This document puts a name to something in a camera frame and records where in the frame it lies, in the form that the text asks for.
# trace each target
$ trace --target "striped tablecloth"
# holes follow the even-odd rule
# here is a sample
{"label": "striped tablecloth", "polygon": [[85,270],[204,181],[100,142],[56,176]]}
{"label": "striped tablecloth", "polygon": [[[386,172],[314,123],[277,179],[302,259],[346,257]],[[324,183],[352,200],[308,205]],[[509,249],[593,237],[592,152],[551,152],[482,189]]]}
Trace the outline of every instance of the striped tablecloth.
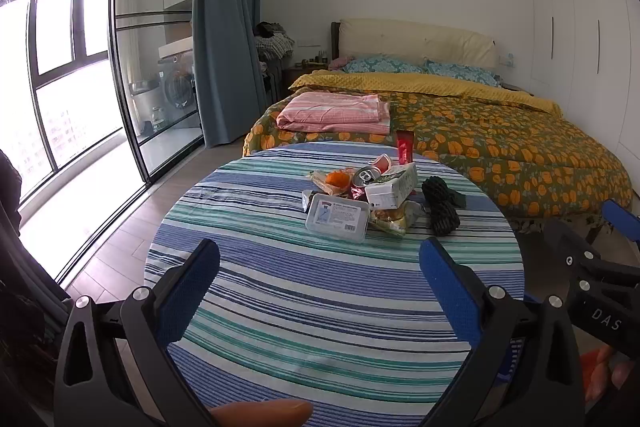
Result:
{"label": "striped tablecloth", "polygon": [[[458,341],[418,267],[422,218],[403,239],[367,231],[357,245],[312,235],[306,174],[360,166],[396,150],[352,142],[275,148],[228,163],[167,214],[145,266],[153,285],[201,239],[217,242],[219,275],[170,354],[207,406],[301,397],[310,426],[415,426],[447,388],[469,346]],[[461,226],[441,242],[482,281],[521,298],[520,250],[500,210],[473,183],[417,157],[466,194]]]}

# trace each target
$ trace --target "pillow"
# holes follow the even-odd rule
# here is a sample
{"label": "pillow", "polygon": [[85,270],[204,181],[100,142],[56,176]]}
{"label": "pillow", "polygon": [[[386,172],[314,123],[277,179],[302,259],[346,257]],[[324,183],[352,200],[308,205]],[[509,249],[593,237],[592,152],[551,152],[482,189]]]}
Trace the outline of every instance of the pillow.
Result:
{"label": "pillow", "polygon": [[374,55],[356,58],[342,68],[345,73],[424,73],[422,68],[398,58]]}
{"label": "pillow", "polygon": [[341,70],[345,67],[349,62],[351,62],[355,57],[351,55],[349,57],[338,57],[334,58],[331,62],[329,62],[329,71]]}
{"label": "pillow", "polygon": [[437,74],[439,76],[450,76],[460,80],[470,80],[478,84],[490,87],[500,87],[500,82],[494,78],[491,71],[483,70],[474,66],[463,66],[462,64],[446,64],[427,60],[424,63],[424,72]]}

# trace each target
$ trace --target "white wardrobe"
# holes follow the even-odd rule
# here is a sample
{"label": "white wardrobe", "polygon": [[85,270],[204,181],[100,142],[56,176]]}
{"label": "white wardrobe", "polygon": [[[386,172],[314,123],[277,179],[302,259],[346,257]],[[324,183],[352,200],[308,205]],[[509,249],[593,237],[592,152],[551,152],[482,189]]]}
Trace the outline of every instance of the white wardrobe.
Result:
{"label": "white wardrobe", "polygon": [[534,0],[534,31],[530,90],[615,153],[640,192],[640,2]]}

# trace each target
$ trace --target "window frame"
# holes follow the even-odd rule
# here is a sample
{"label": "window frame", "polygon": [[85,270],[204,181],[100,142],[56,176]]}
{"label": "window frame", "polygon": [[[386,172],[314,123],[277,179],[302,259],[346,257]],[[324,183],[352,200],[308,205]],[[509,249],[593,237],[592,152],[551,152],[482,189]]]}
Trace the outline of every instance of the window frame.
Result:
{"label": "window frame", "polygon": [[27,29],[27,40],[29,48],[29,68],[31,70],[31,84],[33,89],[38,90],[41,87],[47,86],[56,80],[59,80],[63,76],[74,73],[80,70],[109,58],[107,50],[98,52],[94,55],[86,54],[86,45],[84,42],[84,7],[83,0],[71,0],[71,61],[53,68],[40,74],[38,72],[38,52],[36,48],[36,14],[37,14],[37,0],[30,0],[30,13],[33,11],[33,17],[29,18],[29,24]]}
{"label": "window frame", "polygon": [[[3,0],[0,2],[0,6],[12,2],[15,0]],[[51,144],[49,142],[49,138],[47,137],[47,131],[44,126],[44,121],[42,119],[42,114],[40,112],[40,104],[38,103],[38,89],[41,87],[47,86],[60,78],[64,78],[65,76],[75,73],[82,68],[90,66],[92,64],[96,64],[98,62],[102,62],[104,60],[109,60],[109,44],[107,45],[107,49],[96,54],[87,55],[86,54],[86,45],[84,41],[84,5],[83,0],[71,0],[71,10],[70,10],[70,22],[71,22],[71,33],[69,35],[70,43],[71,43],[71,54],[72,60],[66,64],[62,64],[57,68],[46,71],[43,74],[38,72],[38,52],[36,48],[36,14],[37,14],[37,0],[29,0],[29,7],[27,12],[27,25],[26,25],[26,45],[27,45],[27,70],[29,76],[29,87],[31,91],[31,103],[33,105],[33,112],[36,118],[36,123],[38,126],[38,131],[40,133],[40,139],[44,145],[44,149],[47,153],[47,158],[49,159],[49,164],[51,167],[51,172],[45,176],[38,184],[36,184],[29,192],[27,192],[23,197],[20,198],[20,204],[24,203],[26,200],[31,198],[34,193],[42,188],[43,185],[46,185],[54,176],[56,176],[62,169],[66,168],[69,164],[76,161],[80,156],[85,154],[87,151],[93,149],[98,144],[103,141],[109,139],[113,134],[122,130],[122,125],[109,133],[107,136],[103,136],[97,142],[90,145],[86,149],[82,150],[75,156],[71,157],[66,161],[65,164],[58,165],[53,156],[53,150],[51,148]]]}

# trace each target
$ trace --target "bed frame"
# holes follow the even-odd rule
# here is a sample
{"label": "bed frame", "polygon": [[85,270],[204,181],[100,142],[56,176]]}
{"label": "bed frame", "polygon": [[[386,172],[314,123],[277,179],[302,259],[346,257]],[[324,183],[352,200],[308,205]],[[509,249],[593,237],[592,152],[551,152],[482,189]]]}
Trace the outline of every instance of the bed frame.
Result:
{"label": "bed frame", "polygon": [[340,56],[340,23],[331,23],[331,60]]}

